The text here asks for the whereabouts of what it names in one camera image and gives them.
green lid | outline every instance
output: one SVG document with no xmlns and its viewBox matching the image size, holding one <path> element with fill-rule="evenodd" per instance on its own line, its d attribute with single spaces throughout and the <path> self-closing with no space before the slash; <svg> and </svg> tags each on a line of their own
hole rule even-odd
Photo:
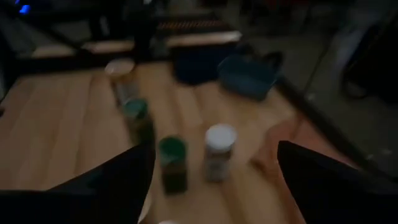
<svg viewBox="0 0 398 224">
<path fill-rule="evenodd" d="M 160 163 L 164 166 L 174 162 L 182 162 L 187 156 L 185 143 L 178 137 L 167 137 L 160 140 Z"/>
<path fill-rule="evenodd" d="M 142 119 L 148 113 L 148 104 L 144 99 L 129 100 L 123 105 L 123 112 L 126 116 Z"/>
</svg>

jar lid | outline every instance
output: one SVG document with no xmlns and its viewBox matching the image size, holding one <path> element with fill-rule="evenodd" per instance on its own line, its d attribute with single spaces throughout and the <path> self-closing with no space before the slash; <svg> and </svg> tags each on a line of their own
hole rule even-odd
<svg viewBox="0 0 398 224">
<path fill-rule="evenodd" d="M 105 72 L 108 75 L 124 75 L 127 73 L 130 73 L 133 69 L 136 63 L 129 58 L 119 58 L 110 61 L 105 67 Z"/>
<path fill-rule="evenodd" d="M 123 112 L 126 116 L 135 116 L 142 119 L 148 113 L 148 104 L 144 99 L 128 100 L 123 105 Z"/>
<path fill-rule="evenodd" d="M 226 152 L 236 141 L 236 131 L 228 124 L 216 124 L 206 132 L 206 144 L 217 152 Z"/>
<path fill-rule="evenodd" d="M 176 136 L 169 136 L 160 140 L 159 149 L 162 166 L 173 162 L 184 161 L 187 156 L 185 142 Z"/>
<path fill-rule="evenodd" d="M 159 224 L 177 224 L 175 221 L 172 220 L 167 220 L 167 221 L 162 221 Z"/>
</svg>

wooden table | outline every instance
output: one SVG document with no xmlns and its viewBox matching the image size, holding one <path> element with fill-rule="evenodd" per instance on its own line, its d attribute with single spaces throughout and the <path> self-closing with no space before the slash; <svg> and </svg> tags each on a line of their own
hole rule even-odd
<svg viewBox="0 0 398 224">
<path fill-rule="evenodd" d="M 286 223 L 274 187 L 249 164 L 265 130 L 295 111 L 274 89 L 260 103 L 217 83 L 176 83 L 168 62 L 133 71 L 149 102 L 157 139 L 178 134 L 188 144 L 188 191 L 166 197 L 156 163 L 149 218 L 153 223 Z M 0 189 L 45 190 L 132 146 L 103 69 L 21 78 L 1 104 Z M 231 176 L 203 177 L 204 133 L 229 123 L 238 132 Z"/>
</svg>

spice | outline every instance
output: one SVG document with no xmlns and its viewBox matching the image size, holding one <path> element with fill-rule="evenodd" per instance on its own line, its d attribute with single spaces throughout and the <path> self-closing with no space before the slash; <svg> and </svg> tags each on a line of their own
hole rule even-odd
<svg viewBox="0 0 398 224">
<path fill-rule="evenodd" d="M 177 137 L 160 141 L 160 163 L 162 181 L 166 194 L 177 194 L 187 190 L 187 151 L 185 143 Z"/>
<path fill-rule="evenodd" d="M 228 124 L 217 124 L 206 132 L 205 174 L 210 182 L 225 180 L 229 159 L 236 140 L 236 131 Z"/>
<path fill-rule="evenodd" d="M 134 66 L 134 61 L 122 58 L 111 61 L 105 68 L 119 105 L 139 96 L 138 84 L 132 73 Z"/>
<path fill-rule="evenodd" d="M 154 142 L 154 123 L 148 113 L 148 104 L 144 99 L 128 100 L 123 105 L 129 135 L 132 142 Z"/>
</svg>

blue container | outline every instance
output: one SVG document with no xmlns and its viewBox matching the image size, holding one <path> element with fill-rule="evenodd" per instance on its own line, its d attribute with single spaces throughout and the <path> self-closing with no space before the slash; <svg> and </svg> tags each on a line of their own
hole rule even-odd
<svg viewBox="0 0 398 224">
<path fill-rule="evenodd" d="M 232 55 L 218 65 L 221 86 L 254 100 L 263 100 L 279 76 L 283 55 L 274 52 L 262 61 Z"/>
</svg>

